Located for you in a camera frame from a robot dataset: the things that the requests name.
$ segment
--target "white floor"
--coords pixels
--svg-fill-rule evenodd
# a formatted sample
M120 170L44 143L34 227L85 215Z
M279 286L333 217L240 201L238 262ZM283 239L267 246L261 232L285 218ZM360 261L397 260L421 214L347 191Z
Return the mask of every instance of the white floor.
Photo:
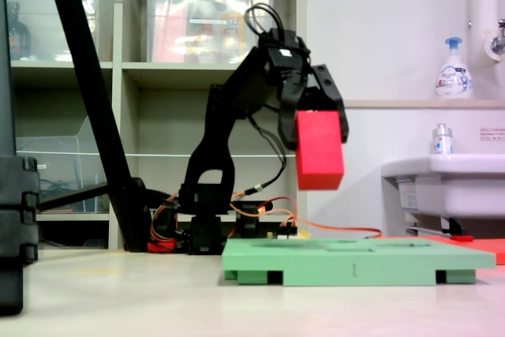
M41 255L1 337L505 335L505 267L465 286L236 286L218 256Z

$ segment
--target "green foam base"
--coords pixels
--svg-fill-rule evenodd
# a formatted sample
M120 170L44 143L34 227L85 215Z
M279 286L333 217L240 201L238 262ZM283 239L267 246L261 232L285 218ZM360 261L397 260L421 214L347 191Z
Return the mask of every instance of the green foam base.
M495 255L423 238L230 239L224 277L239 284L419 286L475 283Z

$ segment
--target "plastic storage bin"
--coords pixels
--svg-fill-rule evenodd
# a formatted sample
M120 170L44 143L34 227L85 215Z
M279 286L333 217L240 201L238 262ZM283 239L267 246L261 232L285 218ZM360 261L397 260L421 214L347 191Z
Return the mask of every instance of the plastic storage bin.
M76 136L18 137L16 148L18 155L30 156L37 160L41 200L106 181L88 118L84 120ZM109 212L108 196L77 202L54 211Z
M82 0L100 61L112 59L114 0ZM11 59L71 62L54 0L7 0Z
M148 0L148 62L241 62L256 44L244 12L258 2L273 6L273 0ZM264 11L256 19L271 27Z

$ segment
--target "shelf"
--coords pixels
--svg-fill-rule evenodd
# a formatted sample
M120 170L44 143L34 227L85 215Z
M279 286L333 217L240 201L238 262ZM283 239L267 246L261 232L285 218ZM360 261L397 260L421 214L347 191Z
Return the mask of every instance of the shelf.
M178 222L180 223L189 223L191 221L191 218L193 215L183 215L180 214L177 216L178 217ZM235 215L219 215L221 218L221 221L223 223L234 223L235 222ZM287 217L287 214L285 215L265 215L263 217L260 217L260 222L263 223L281 223L284 221Z
M108 213L39 213L37 221L109 221Z
M505 100L485 99L427 99L427 100L388 100L388 99L348 99L344 100L346 109L505 109Z
M208 90L223 84L237 65L124 62L123 71L142 89Z
M112 62L101 62L103 79L112 88ZM15 88L77 88L72 62L11 61Z

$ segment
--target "white sink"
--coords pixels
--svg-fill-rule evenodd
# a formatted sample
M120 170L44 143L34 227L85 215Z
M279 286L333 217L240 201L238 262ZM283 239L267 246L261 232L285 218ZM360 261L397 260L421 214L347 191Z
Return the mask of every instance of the white sink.
M427 155L383 165L402 207L444 218L505 218L505 155Z

